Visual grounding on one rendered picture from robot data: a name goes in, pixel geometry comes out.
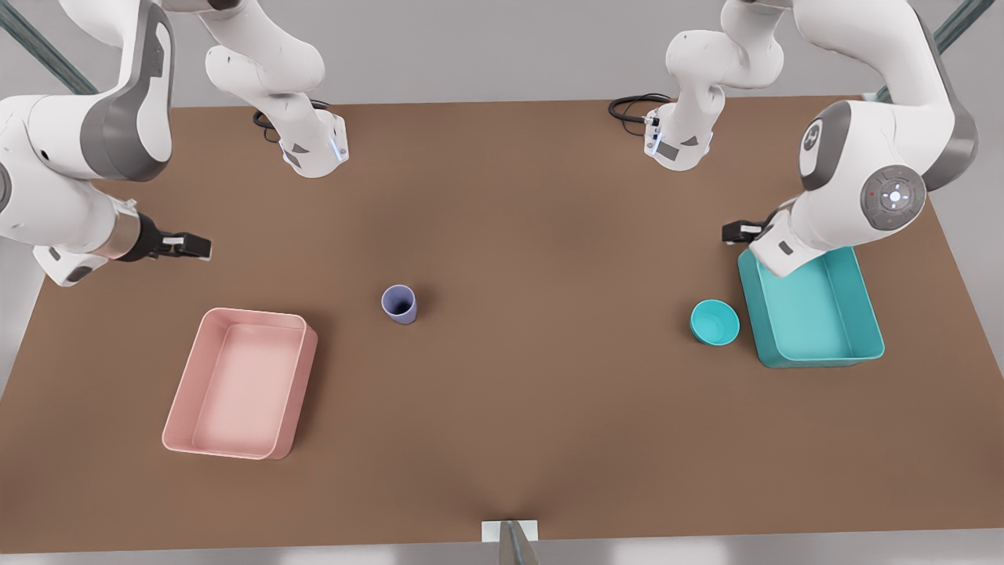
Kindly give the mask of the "pink rectangular box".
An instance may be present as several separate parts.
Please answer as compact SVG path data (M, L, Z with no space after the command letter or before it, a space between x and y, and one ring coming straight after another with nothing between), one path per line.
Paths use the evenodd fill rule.
M317 333L300 315L207 311L162 430L162 445L212 457L287 457L316 350Z

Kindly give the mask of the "lavender cup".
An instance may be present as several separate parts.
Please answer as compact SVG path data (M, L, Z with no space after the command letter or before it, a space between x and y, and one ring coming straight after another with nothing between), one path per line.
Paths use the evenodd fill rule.
M413 324L417 318L417 299L411 287L393 285L388 287L380 299L384 314L402 325Z

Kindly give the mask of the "teal rectangular box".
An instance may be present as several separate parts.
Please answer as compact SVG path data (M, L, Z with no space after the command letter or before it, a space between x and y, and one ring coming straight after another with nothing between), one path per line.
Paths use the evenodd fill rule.
M758 358L769 368L849 367L885 354L853 247L777 278L749 250L738 271Z

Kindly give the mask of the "silver frame post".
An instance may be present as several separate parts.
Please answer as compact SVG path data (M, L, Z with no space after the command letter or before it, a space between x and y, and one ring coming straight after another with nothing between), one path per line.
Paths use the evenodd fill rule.
M482 542L498 544L498 565L540 565L532 544L539 540L538 522L483 521Z
M10 2L0 0L0 28L39 62L73 94L97 94L98 90L47 38Z
M936 29L929 28L908 0L856 0L868 5L874 15L910 17L901 21L906 30L894 33L893 46L906 48L906 54L878 57L875 69L886 84L875 93L865 93L863 101L895 104L905 108L949 104L951 80L944 71L942 55L957 42L991 7L1004 0L962 0Z

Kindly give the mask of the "teal bowl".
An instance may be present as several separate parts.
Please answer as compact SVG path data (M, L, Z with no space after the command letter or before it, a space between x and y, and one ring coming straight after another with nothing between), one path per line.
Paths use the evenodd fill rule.
M700 343L724 346L739 335L741 322L730 304L705 300L693 307L689 315L689 330Z

